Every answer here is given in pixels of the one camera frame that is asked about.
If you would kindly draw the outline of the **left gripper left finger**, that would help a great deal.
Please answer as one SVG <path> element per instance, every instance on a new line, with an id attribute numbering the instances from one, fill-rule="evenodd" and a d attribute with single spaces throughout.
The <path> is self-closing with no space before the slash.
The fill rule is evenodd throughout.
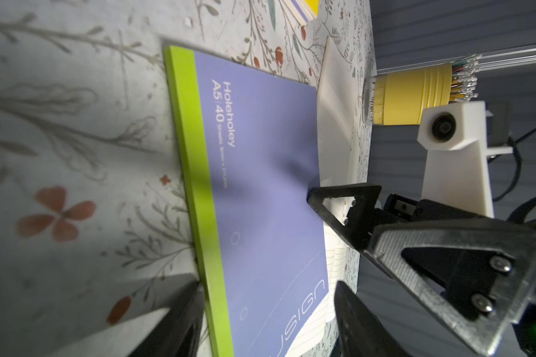
<path id="1" fill-rule="evenodd" d="M 135 356 L 196 356 L 205 309 L 202 284 L 195 281 L 181 289 L 169 312 L 129 354 Z"/>

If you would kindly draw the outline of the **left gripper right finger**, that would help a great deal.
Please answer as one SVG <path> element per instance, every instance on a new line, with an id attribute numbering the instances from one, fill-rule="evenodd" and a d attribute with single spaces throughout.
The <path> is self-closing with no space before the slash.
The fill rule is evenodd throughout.
<path id="1" fill-rule="evenodd" d="M 410 356 L 343 281 L 336 284 L 334 307 L 338 325 L 334 356 Z"/>

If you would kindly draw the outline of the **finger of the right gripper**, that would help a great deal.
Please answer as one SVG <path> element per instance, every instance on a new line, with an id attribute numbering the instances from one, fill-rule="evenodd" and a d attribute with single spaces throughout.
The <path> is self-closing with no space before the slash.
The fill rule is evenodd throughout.
<path id="1" fill-rule="evenodd" d="M 313 187 L 307 202 L 346 245 L 365 250 L 380 193 L 381 186 L 369 183 Z"/>

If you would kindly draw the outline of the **cream lined notebook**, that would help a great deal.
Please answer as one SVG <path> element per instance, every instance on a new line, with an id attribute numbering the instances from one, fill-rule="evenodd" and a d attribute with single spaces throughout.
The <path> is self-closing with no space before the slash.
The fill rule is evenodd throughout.
<path id="1" fill-rule="evenodd" d="M 357 180 L 357 155 L 352 152 L 357 82 L 331 37 L 327 38 L 317 92 L 317 129 L 322 186 Z M 323 340 L 325 326 L 336 318 L 334 293 L 345 276 L 348 246 L 324 225 L 329 292 L 293 341 L 288 356 L 302 356 Z"/>

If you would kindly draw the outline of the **purple cover notebook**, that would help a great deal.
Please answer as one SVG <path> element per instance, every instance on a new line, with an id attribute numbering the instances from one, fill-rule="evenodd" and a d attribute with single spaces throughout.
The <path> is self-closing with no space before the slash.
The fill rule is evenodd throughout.
<path id="1" fill-rule="evenodd" d="M 317 91 L 187 48 L 165 66 L 214 356 L 285 356 L 329 292 Z"/>
<path id="2" fill-rule="evenodd" d="M 288 9 L 293 16 L 296 17 L 296 20 L 300 25 L 306 25 L 308 22 L 317 18 L 314 18 L 309 14 L 303 1 L 304 0 L 284 0 L 284 4 L 287 5 Z"/>

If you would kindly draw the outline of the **yellow cover notebook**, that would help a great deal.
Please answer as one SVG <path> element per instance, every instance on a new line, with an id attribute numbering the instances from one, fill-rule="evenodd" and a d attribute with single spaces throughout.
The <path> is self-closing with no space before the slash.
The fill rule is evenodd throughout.
<path id="1" fill-rule="evenodd" d="M 316 18 L 319 13 L 319 0 L 304 0 L 304 4 L 306 5 L 309 14 Z"/>

